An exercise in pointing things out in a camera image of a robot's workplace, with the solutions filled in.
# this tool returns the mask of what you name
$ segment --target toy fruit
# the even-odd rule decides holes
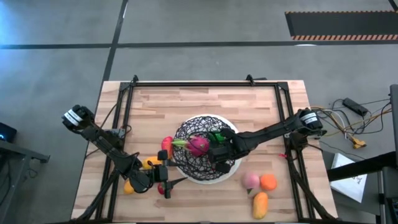
[[[133,194],[134,193],[134,189],[130,184],[130,180],[126,180],[124,182],[124,193],[125,194]]]
[[[253,172],[246,172],[242,176],[242,184],[248,190],[248,194],[250,194],[252,189],[260,186],[260,178]]]
[[[194,156],[202,156],[206,154],[209,150],[209,141],[200,136],[190,136],[189,141],[184,141],[181,139],[175,139],[172,142],[175,146],[183,147],[184,149],[190,151]]]
[[[151,169],[152,168],[152,166],[150,166],[148,164],[148,161],[151,161],[153,163],[153,165],[161,165],[162,164],[162,161],[157,160],[157,156],[151,156],[151,157],[146,158],[144,160],[144,162],[142,162],[143,169]]]
[[[168,159],[171,159],[172,155],[173,155],[172,141],[173,141],[172,136],[167,136],[162,141],[162,149],[167,150],[167,158]]]
[[[274,190],[277,187],[277,181],[273,174],[264,174],[260,177],[260,185],[264,190]]]
[[[253,200],[253,218],[262,219],[268,211],[268,195],[264,192],[258,193]]]
[[[165,189],[164,183],[159,183],[159,184],[157,185],[157,191],[158,191],[161,195],[164,195],[164,189]]]

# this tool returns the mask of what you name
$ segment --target orange fruit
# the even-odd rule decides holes
[[[264,174],[260,177],[260,186],[264,190],[274,190],[277,187],[277,181],[273,174]]]

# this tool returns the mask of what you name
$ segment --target wooden table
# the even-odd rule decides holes
[[[287,81],[294,111],[309,107],[304,82]],[[95,121],[103,122],[116,102],[120,82],[104,82]],[[269,87],[145,87],[134,88],[125,151],[139,151],[140,160],[157,155],[160,142],[174,136],[186,119],[198,114],[218,114],[231,121],[239,131],[255,131],[278,121],[275,90]],[[113,115],[104,128],[111,128]],[[89,145],[87,153],[96,149]],[[289,222],[297,221],[292,186],[282,138],[267,141],[243,158],[239,169],[228,180],[212,185],[185,180],[175,186],[171,199],[159,195],[156,187],[144,194],[124,195],[119,179],[114,222]],[[310,188],[330,214],[337,217],[322,154],[311,147],[303,151]],[[88,157],[81,173],[72,218],[83,213],[101,185],[105,155],[96,152]],[[252,202],[240,184],[242,174],[251,170],[271,173],[277,177],[278,188],[267,192],[269,209],[265,218],[252,218]],[[169,179],[182,177],[169,168]],[[108,211],[109,194],[104,206]],[[304,217],[308,217],[303,193],[300,191]]]

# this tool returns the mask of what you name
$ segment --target yellow wire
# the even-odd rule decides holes
[[[321,109],[321,110],[324,109],[324,108],[321,107],[321,106],[311,106],[311,108],[319,108],[319,109]],[[390,112],[391,112],[391,109],[388,109],[388,110],[386,110],[385,112],[383,112],[383,114],[390,113]],[[337,122],[336,118],[331,114],[331,117],[333,118],[333,120],[338,124],[338,128],[340,128],[340,131],[336,131],[335,133],[331,133],[331,134],[326,134],[326,135],[324,135],[324,137],[334,136],[335,134],[338,134],[338,133],[340,133],[341,131],[345,131],[345,130],[349,129],[350,127],[354,126],[355,124],[359,124],[359,123],[362,123],[362,122],[367,121],[367,120],[370,120],[370,119],[372,119],[372,121],[373,121],[373,120],[375,120],[376,118],[380,117],[381,115],[382,115],[382,113],[380,113],[380,114],[378,114],[378,115],[375,115],[375,116],[372,116],[372,117],[370,117],[370,118],[367,118],[367,119],[364,119],[364,120],[355,122],[355,123],[353,123],[353,124],[351,124],[351,125],[349,125],[349,126],[347,126],[347,127],[345,127],[345,128],[342,128],[341,125],[339,124],[339,122]]]
[[[355,124],[359,124],[359,123],[362,123],[362,122],[367,121],[367,120],[370,120],[370,119],[371,119],[372,121],[374,121],[376,118],[380,117],[382,114],[386,114],[386,113],[390,113],[390,112],[391,112],[391,109],[386,110],[385,112],[380,113],[380,114],[378,114],[378,115],[375,115],[375,116],[372,116],[372,117],[370,117],[370,118],[367,118],[367,119],[364,119],[364,120],[355,122],[355,123],[353,123],[353,124],[351,124],[351,125],[349,125],[349,126],[343,128],[343,130],[347,130],[348,128],[354,126]],[[324,135],[324,137],[330,137],[330,136],[333,136],[333,135],[338,134],[338,133],[340,133],[340,131],[337,131],[337,132],[331,133],[331,134],[326,134],[326,135]]]

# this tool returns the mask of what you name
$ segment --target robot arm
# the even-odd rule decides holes
[[[124,179],[129,179],[135,192],[144,193],[154,182],[163,182],[166,185],[165,197],[170,198],[170,190],[175,181],[171,184],[167,182],[167,151],[161,150],[158,153],[158,160],[163,161],[162,165],[154,165],[151,170],[140,170],[142,162],[137,158],[137,154],[129,155],[123,152],[123,139],[117,132],[105,131],[96,125],[94,114],[85,106],[75,105],[62,116],[62,119],[62,123],[70,131],[92,142],[111,158],[116,170]]]
[[[306,108],[298,110],[295,115],[282,122],[255,132],[234,133],[230,129],[222,129],[220,134],[226,138],[226,141],[220,147],[209,149],[209,160],[217,163],[228,159],[240,159],[257,148],[260,143],[292,132],[298,132],[304,137],[316,134],[321,136],[326,133],[322,127],[316,112]]]

